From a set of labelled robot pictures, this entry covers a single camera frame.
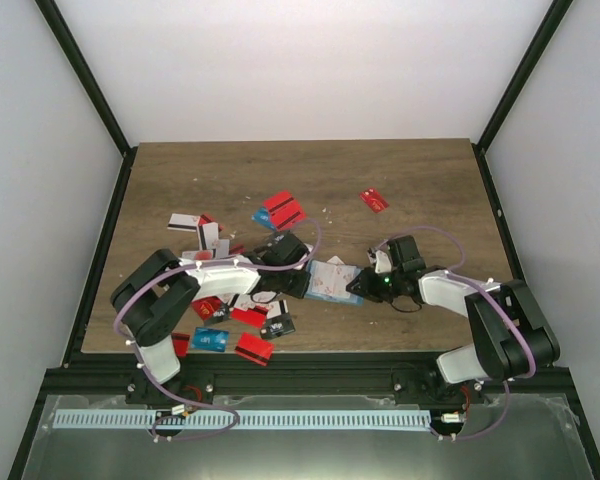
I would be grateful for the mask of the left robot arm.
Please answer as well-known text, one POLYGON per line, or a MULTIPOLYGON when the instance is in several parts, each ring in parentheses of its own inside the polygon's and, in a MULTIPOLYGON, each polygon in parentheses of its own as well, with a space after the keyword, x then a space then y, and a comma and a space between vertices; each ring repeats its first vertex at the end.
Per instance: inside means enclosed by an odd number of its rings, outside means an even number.
POLYGON ((151 377, 150 393, 164 404, 183 395, 185 381, 171 334, 193 302, 260 292, 302 298, 312 255, 313 249, 290 231, 270 236, 252 251, 220 259, 190 260, 169 249, 150 255, 110 297, 114 331, 130 343, 138 367, 151 377))

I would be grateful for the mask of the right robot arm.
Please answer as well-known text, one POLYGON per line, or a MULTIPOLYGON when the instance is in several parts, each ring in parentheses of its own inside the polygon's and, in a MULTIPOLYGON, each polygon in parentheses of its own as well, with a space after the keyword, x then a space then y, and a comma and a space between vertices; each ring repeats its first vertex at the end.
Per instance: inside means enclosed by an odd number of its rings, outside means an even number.
POLYGON ((460 383, 530 378, 557 361, 561 349, 529 286, 522 280, 480 281, 452 269, 426 264, 411 235, 387 240, 369 250, 370 266, 346 290, 375 303, 400 297, 466 318, 472 342, 441 354, 437 369, 424 378, 427 396, 452 399, 460 383))

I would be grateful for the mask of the teal card holder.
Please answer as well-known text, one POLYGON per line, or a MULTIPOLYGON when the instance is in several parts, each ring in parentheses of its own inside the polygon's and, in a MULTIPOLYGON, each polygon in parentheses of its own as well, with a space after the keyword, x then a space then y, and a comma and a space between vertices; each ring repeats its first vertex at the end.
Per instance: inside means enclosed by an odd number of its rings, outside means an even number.
POLYGON ((359 306, 363 298, 347 291, 347 285, 361 272, 359 267, 344 264, 337 256, 327 262, 312 260, 308 266, 310 283, 305 297, 333 303, 359 306))

